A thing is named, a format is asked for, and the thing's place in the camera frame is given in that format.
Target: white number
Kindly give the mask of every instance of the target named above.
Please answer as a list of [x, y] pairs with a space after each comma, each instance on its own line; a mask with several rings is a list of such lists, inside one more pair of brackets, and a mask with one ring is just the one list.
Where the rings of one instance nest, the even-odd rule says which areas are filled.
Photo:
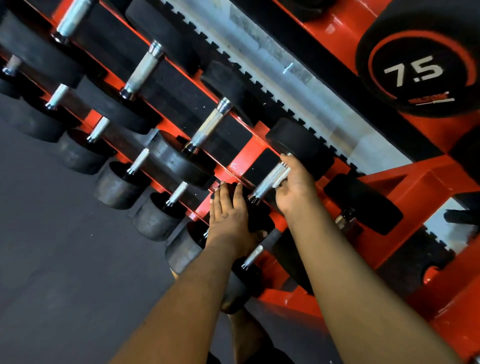
[[442, 67], [440, 67], [438, 64], [432, 64], [430, 66], [425, 66], [422, 67], [421, 65], [427, 62], [430, 62], [433, 60], [432, 56], [428, 56], [425, 58], [422, 58], [421, 60], [412, 62], [412, 67], [417, 73], [422, 73], [422, 72], [427, 72], [427, 71], [433, 71], [431, 74], [427, 74], [425, 76], [422, 76], [422, 80], [430, 80], [431, 78], [435, 78], [438, 76], [441, 76], [444, 73], [444, 70]]
[[[423, 72], [428, 72], [428, 71], [433, 71], [433, 73], [426, 74], [425, 76], [422, 76], [421, 79], [422, 81], [430, 80], [432, 78], [436, 78], [438, 76], [441, 76], [444, 73], [444, 69], [440, 67], [438, 64], [431, 64], [429, 66], [424, 66], [422, 67], [422, 64], [431, 62], [433, 60], [433, 56], [428, 56], [425, 58], [422, 58], [421, 60], [414, 61], [411, 63], [413, 69], [415, 70], [416, 73], [423, 73]], [[398, 75], [396, 77], [396, 86], [397, 87], [402, 87], [403, 86], [403, 80], [405, 76], [405, 65], [403, 63], [397, 64], [396, 66], [387, 68], [384, 70], [385, 74], [398, 71]], [[420, 81], [419, 78], [415, 77], [414, 78], [415, 82]]]
[[396, 66], [387, 68], [384, 72], [385, 74], [393, 72], [393, 71], [398, 71], [398, 76], [396, 77], [396, 86], [401, 87], [403, 86], [403, 76], [405, 74], [405, 66], [403, 63], [398, 64]]

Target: black shorts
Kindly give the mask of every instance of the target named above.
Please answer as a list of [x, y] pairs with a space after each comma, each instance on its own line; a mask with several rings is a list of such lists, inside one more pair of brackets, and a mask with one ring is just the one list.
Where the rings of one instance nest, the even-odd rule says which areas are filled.
[[[295, 364], [283, 351], [274, 347], [263, 348], [251, 356], [245, 364]], [[208, 353], [207, 364], [221, 364], [211, 353]]]

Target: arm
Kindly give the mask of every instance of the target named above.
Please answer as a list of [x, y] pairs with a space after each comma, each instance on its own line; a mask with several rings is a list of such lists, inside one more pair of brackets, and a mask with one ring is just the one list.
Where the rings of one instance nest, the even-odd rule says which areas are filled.
[[391, 292], [334, 224], [313, 178], [294, 157], [277, 190], [317, 302], [346, 364], [460, 363], [455, 352]]
[[210, 202], [204, 251], [155, 305], [122, 346], [113, 364], [204, 364], [233, 262], [248, 255], [258, 234], [248, 232], [242, 185], [230, 200], [222, 182]]

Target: floor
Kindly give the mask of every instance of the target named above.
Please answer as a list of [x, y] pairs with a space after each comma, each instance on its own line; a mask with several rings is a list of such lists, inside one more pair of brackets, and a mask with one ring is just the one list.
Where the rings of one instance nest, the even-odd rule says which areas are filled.
[[[165, 244], [95, 200], [95, 177], [58, 165], [52, 147], [0, 122], [0, 361], [106, 363], [173, 283]], [[296, 363], [341, 362], [321, 329], [248, 309]], [[223, 314], [212, 353], [233, 363]]]

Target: person's right arm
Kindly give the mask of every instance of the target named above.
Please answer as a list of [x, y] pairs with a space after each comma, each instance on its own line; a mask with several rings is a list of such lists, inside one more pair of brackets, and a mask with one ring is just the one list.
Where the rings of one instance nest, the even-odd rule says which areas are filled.
[[294, 157], [277, 189], [315, 298], [345, 364], [451, 364], [456, 353], [357, 254]]

